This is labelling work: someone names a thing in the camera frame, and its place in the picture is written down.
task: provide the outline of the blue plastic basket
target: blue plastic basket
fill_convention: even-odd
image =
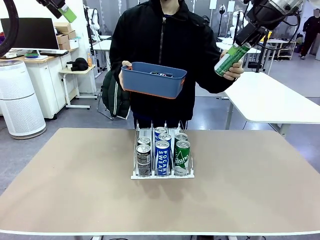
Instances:
[[[123,88],[126,91],[175,99],[182,90],[187,71],[150,63],[133,62],[132,67],[122,67],[122,74]]]

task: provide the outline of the cardboard box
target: cardboard box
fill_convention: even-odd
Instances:
[[[70,43],[64,43],[64,44],[59,44],[59,49],[60,50],[70,50]]]
[[[77,49],[79,48],[79,39],[71,39],[69,40],[70,49]]]
[[[58,36],[56,36],[56,39],[57,39],[59,45],[66,44],[69,42],[69,38],[67,35],[62,35],[62,34],[58,35]]]
[[[62,32],[63,35],[68,35],[69,40],[70,39],[75,39],[77,37],[76,31],[71,31],[71,32]]]
[[[61,33],[72,32],[71,24],[69,22],[55,22],[53,25]]]

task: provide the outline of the black jacket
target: black jacket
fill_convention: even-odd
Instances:
[[[192,118],[196,82],[210,93],[223,92],[233,83],[215,73],[219,58],[213,31],[202,17],[189,11],[184,0],[180,1],[178,12],[167,18],[160,0],[149,0],[128,9],[118,20],[110,49],[111,70],[117,81],[124,60],[187,71],[176,99],[131,92],[134,113],[162,120]]]
[[[320,17],[309,17],[303,25],[303,31],[314,35],[320,34]]]

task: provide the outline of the white wall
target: white wall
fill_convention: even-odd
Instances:
[[[36,0],[14,0],[18,15],[20,18],[52,18],[53,22],[68,22],[64,16],[57,19],[46,7],[39,4]],[[75,30],[77,37],[81,37],[79,41],[79,49],[72,52],[72,60],[76,58],[87,59],[90,52],[89,37],[87,32],[87,21],[85,18],[83,1],[82,0],[65,0],[65,3],[77,16],[76,20],[71,23],[71,27]],[[0,18],[8,18],[8,12],[4,0],[0,0]],[[95,78],[93,73],[78,77],[79,90],[81,93],[91,93],[92,85]]]

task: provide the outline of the monitor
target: monitor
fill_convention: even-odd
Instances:
[[[10,19],[2,18],[4,36],[9,33]],[[13,49],[58,50],[59,45],[51,18],[19,18],[19,31]]]

